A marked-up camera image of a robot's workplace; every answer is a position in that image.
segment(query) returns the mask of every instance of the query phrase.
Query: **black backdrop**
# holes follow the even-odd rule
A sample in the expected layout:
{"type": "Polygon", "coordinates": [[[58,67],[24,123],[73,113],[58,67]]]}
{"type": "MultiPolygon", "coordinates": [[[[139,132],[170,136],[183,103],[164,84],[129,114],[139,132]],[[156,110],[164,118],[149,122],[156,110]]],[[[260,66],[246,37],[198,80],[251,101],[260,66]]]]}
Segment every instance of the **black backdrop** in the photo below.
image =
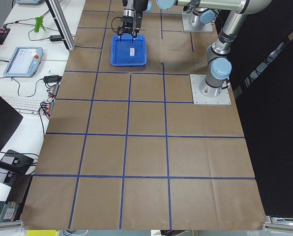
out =
{"type": "MultiPolygon", "coordinates": [[[[225,22],[228,11],[221,11],[225,22]]],[[[221,21],[216,21],[218,32],[221,21]]],[[[293,0],[272,0],[263,11],[249,15],[231,46],[228,59],[233,89],[275,50],[293,31],[293,0]]]]}
{"type": "Polygon", "coordinates": [[[264,210],[293,217],[293,40],[236,103],[264,210]]]}

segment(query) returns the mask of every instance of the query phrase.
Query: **white keyboard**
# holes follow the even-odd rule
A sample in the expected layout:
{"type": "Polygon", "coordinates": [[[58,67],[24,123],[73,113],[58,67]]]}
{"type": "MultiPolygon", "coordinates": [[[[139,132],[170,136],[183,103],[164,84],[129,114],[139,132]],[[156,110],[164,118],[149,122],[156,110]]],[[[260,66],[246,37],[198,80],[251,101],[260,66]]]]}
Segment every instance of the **white keyboard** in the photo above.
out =
{"type": "Polygon", "coordinates": [[[31,97],[18,97],[11,95],[2,95],[2,98],[9,103],[15,110],[23,115],[38,115],[40,103],[42,100],[37,100],[31,97]]]}

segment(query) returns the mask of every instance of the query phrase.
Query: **power adapter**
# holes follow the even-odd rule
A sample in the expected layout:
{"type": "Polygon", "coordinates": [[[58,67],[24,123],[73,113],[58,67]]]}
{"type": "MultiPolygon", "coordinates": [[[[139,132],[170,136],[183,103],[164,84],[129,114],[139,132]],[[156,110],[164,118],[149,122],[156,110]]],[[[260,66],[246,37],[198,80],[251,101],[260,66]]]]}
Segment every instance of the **power adapter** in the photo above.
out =
{"type": "Polygon", "coordinates": [[[49,75],[49,76],[44,76],[44,83],[50,84],[50,83],[59,83],[62,79],[62,76],[59,75],[49,75]]]}
{"type": "Polygon", "coordinates": [[[61,35],[50,35],[49,40],[51,42],[58,42],[58,41],[62,41],[62,37],[61,35]]]}

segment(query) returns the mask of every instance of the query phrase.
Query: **yellow object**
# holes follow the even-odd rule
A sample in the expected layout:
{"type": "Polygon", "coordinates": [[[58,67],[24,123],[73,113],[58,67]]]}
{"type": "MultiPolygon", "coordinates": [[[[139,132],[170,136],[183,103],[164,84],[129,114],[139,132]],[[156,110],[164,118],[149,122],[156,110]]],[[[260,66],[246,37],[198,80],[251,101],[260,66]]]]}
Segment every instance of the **yellow object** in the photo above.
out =
{"type": "Polygon", "coordinates": [[[59,231],[56,230],[28,230],[26,236],[58,236],[59,231]]]}

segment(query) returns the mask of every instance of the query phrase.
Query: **metal mounting plate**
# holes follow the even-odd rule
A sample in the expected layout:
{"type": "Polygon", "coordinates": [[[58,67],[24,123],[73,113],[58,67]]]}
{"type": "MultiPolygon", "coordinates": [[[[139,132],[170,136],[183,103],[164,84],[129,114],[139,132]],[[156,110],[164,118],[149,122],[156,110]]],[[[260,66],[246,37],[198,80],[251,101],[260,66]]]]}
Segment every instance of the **metal mounting plate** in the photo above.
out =
{"type": "Polygon", "coordinates": [[[192,98],[195,105],[231,105],[228,89],[223,89],[217,97],[209,98],[199,91],[199,85],[206,75],[190,75],[192,98]]]}
{"type": "Polygon", "coordinates": [[[201,33],[213,33],[212,24],[208,23],[205,25],[198,24],[197,27],[193,27],[189,24],[189,19],[192,14],[182,13],[182,25],[184,27],[184,32],[201,32],[201,33]]]}

